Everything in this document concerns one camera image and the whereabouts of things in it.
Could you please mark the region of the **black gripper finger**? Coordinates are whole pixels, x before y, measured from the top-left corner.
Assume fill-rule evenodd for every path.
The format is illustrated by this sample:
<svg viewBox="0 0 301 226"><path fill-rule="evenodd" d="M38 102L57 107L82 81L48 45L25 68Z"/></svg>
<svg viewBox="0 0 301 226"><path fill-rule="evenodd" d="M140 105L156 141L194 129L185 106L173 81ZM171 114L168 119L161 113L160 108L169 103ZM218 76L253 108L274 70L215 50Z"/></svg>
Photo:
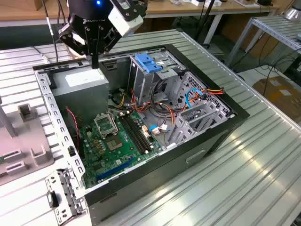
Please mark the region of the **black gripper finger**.
<svg viewBox="0 0 301 226"><path fill-rule="evenodd" d="M95 69L99 67L99 57L109 52L119 39L120 33L114 26L107 30L99 26L95 51Z"/></svg>
<svg viewBox="0 0 301 226"><path fill-rule="evenodd" d="M85 39L82 44L74 38L74 33L70 24L67 23L58 31L59 39L78 55L85 56L92 69L95 69L95 51L91 49L88 39Z"/></svg>

